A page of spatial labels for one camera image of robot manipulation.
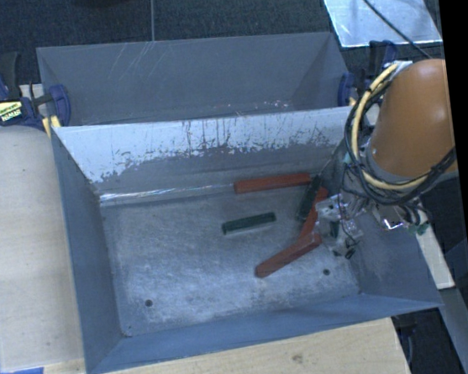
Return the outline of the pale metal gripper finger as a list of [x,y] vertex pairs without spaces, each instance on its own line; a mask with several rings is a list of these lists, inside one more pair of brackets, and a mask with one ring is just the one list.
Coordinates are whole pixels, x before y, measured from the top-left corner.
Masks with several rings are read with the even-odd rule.
[[363,232],[353,219],[341,219],[330,222],[327,236],[333,254],[342,255],[355,253]]
[[315,210],[318,221],[340,221],[344,217],[344,206],[341,197],[331,196],[316,203]]

